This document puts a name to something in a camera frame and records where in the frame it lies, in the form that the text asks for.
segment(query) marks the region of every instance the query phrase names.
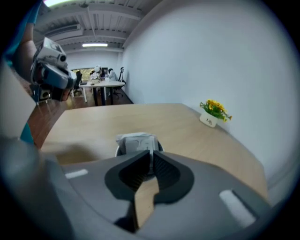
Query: white strip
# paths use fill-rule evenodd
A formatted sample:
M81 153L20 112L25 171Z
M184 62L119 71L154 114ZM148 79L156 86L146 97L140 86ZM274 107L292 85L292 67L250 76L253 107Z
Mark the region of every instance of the white strip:
M248 227L255 222L256 218L231 190L224 190L219 196L241 227Z
M79 170L79 171L76 171L76 172L66 173L65 176L66 176L67 179L71 179L71 178L77 178L77 177L86 175L88 173L89 173L88 170L82 169L82 170Z

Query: ceiling light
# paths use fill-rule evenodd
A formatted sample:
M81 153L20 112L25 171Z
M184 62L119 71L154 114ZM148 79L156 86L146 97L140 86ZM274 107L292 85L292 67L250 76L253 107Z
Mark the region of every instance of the ceiling light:
M107 47L107 43L85 43L83 47Z
M63 3L63 2L70 2L73 0L44 0L44 3L47 7L52 7L53 5Z

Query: white wall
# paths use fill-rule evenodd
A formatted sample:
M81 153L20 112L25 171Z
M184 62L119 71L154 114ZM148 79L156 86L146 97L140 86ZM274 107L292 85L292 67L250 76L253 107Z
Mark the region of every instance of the white wall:
M262 162L268 182L295 161L299 61L266 8L165 0L124 46L126 93L134 103L184 103L200 111L201 101L215 99L233 115L221 126Z
M69 69L94 68L101 65L105 68L117 69L118 52L88 51L75 52L67 55Z

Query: blue sleeve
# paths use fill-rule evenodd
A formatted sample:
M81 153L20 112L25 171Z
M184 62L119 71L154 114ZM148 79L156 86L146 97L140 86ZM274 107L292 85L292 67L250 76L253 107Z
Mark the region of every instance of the blue sleeve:
M38 10L39 7L41 6L42 0L38 0L32 7L31 12L30 12L30 16L28 18L28 23L36 23L37 21L37 16L38 16Z

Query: desk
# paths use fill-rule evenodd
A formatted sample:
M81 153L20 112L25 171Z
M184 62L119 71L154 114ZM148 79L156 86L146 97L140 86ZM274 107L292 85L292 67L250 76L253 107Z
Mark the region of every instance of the desk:
M220 127L199 121L200 114L183 104L114 105L65 111L47 136L42 151L56 154L60 164L112 158L116 135L147 132L157 135L166 152L217 165L250 186L265 200L267 183L262 164ZM141 225L153 211L158 191L155 178L135 195Z
M100 90L101 90L101 102L102 102L102 106L105 106L106 104L105 104L104 88L110 88L111 89L111 105L113 105L113 88L114 87L121 87L121 86L124 86L124 85L125 85L124 82L118 82L118 81L106 82L106 81L101 81L101 82L96 83L94 85L91 85L91 82L88 82L86 85L79 85L79 87L81 87L81 88L92 88L93 89L95 106L98 106L96 88L100 88Z

